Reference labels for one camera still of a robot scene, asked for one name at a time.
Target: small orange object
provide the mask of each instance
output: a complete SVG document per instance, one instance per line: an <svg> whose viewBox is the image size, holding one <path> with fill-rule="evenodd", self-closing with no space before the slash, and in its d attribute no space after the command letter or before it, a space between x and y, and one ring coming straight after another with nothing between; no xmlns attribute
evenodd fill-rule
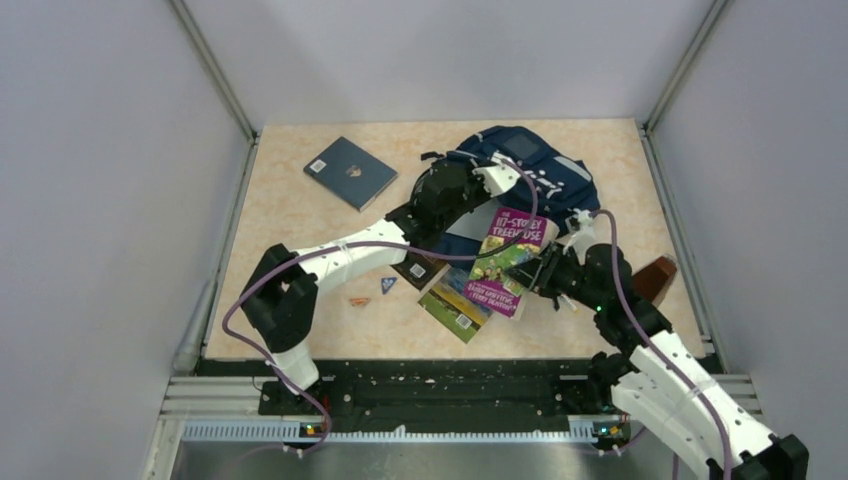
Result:
<svg viewBox="0 0 848 480"><path fill-rule="evenodd" d="M364 307L365 305L368 305L368 303L371 301L371 299L365 298L365 297L363 297L363 298L351 298L348 301L350 302L350 305L352 307Z"/></svg>

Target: brown leather item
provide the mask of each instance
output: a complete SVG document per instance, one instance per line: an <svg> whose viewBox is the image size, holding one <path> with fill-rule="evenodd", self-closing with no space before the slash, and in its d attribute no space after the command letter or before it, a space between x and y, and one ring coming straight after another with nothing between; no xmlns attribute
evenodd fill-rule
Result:
<svg viewBox="0 0 848 480"><path fill-rule="evenodd" d="M677 261L671 255L657 257L633 274L633 289L655 307L659 307L677 276Z"/></svg>

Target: triangular sticker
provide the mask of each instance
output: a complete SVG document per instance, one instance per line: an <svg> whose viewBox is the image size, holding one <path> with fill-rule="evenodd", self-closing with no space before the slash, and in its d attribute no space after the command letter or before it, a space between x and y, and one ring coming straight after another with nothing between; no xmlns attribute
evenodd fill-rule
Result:
<svg viewBox="0 0 848 480"><path fill-rule="evenodd" d="M395 286L395 282L397 282L397 277L383 277L380 281L380 286L383 288L383 295L389 293L389 290Z"/></svg>

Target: navy blue book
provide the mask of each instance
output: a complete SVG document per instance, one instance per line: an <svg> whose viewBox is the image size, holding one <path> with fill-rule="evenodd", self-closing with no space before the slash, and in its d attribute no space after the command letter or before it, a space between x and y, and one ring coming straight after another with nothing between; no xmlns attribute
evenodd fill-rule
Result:
<svg viewBox="0 0 848 480"><path fill-rule="evenodd" d="M344 137L306 164L303 171L360 212L397 178L394 169Z"/></svg>

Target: beige surface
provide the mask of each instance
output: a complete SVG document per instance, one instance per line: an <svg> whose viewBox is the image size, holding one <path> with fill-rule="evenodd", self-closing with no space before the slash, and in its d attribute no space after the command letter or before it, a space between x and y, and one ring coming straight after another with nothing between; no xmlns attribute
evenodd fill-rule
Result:
<svg viewBox="0 0 848 480"><path fill-rule="evenodd" d="M533 120L521 124L558 150L586 161L595 176L601 204L616 215L620 243L637 270L663 253L673 253L653 181L633 120ZM226 280L206 349L207 358L255 358L249 346L221 330L227 308L244 288L262 253L284 243L290 249L312 247L365 228L408 199L427 163L422 152L445 151L494 122L425 122L269 126L262 133ZM400 175L359 213L307 177L302 169L340 135L394 167ZM598 238L608 241L605 220ZM581 308L554 312L551 303L532 297L520 321L495 318L463 344L417 305L418 292L399 278L383 296L380 278L396 276L378 268L318 301L309 346L315 358L565 358L614 351L600 337L592 313ZM354 308L351 297L370 297ZM661 305L683 341L703 355L691 304L678 275ZM231 325L260 341L239 310Z"/></svg>

